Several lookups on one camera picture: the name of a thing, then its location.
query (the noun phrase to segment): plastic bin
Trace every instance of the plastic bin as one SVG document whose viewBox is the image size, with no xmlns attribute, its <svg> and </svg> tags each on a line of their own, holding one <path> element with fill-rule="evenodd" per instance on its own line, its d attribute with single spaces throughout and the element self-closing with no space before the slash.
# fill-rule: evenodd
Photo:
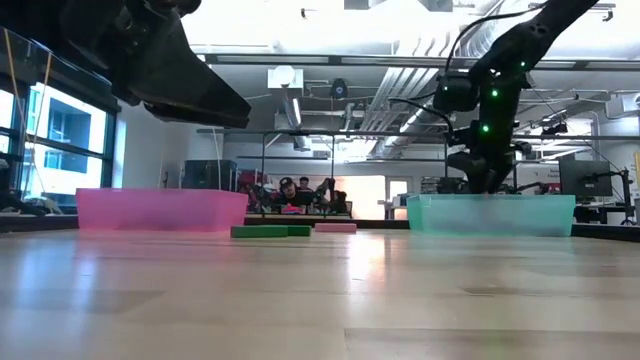
<svg viewBox="0 0 640 360">
<path fill-rule="evenodd" d="M 81 230 L 230 231 L 246 194 L 196 189 L 78 189 Z"/>
<path fill-rule="evenodd" d="M 411 230 L 437 236 L 571 236 L 573 195 L 418 195 Z"/>
</svg>

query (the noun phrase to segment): person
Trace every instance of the person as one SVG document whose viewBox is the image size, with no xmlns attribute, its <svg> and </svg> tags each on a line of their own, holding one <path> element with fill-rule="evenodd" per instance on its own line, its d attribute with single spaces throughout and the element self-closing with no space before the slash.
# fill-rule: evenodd
<svg viewBox="0 0 640 360">
<path fill-rule="evenodd" d="M 280 180 L 280 193 L 275 199 L 275 203 L 278 205 L 291 205 L 291 206 L 307 206 L 310 205 L 312 200 L 298 192 L 298 187 L 293 179 L 285 177 Z"/>
<path fill-rule="evenodd" d="M 347 193 L 344 191 L 335 191 L 335 201 L 331 203 L 331 211 L 336 214 L 348 214 Z"/>
<path fill-rule="evenodd" d="M 309 178 L 303 176 L 300 178 L 300 187 L 298 188 L 299 192 L 309 192 L 312 193 L 313 190 L 309 189 Z"/>
</svg>

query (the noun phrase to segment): table surface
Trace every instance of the table surface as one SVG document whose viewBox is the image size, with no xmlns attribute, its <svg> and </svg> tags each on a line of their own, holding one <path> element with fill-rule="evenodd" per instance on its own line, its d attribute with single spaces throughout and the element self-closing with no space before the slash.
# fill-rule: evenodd
<svg viewBox="0 0 640 360">
<path fill-rule="evenodd" d="M 2 235 L 0 358 L 633 359 L 640 247 L 359 231 Z"/>
</svg>

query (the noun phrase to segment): computer monitor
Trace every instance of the computer monitor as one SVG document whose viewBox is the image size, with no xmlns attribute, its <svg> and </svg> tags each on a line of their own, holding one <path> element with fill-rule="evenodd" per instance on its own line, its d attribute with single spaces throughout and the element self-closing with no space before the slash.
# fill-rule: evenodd
<svg viewBox="0 0 640 360">
<path fill-rule="evenodd" d="M 563 194 L 576 196 L 613 196 L 611 176 L 594 174 L 611 171 L 607 161 L 560 160 L 560 186 Z"/>
</svg>

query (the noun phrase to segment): desk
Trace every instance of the desk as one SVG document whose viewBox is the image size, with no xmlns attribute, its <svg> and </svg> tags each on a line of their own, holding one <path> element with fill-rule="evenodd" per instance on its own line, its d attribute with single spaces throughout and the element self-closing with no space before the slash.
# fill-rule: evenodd
<svg viewBox="0 0 640 360">
<path fill-rule="evenodd" d="M 396 219 L 396 210 L 401 210 L 402 215 Z M 406 206 L 391 206 L 386 210 L 385 220 L 407 220 L 408 213 Z"/>
<path fill-rule="evenodd" d="M 600 224 L 607 225 L 609 223 L 609 213 L 625 213 L 626 207 L 616 205 L 615 203 L 593 202 L 589 204 L 578 204 L 573 211 L 573 216 L 578 223 L 590 223 L 591 221 L 599 221 Z"/>
</svg>

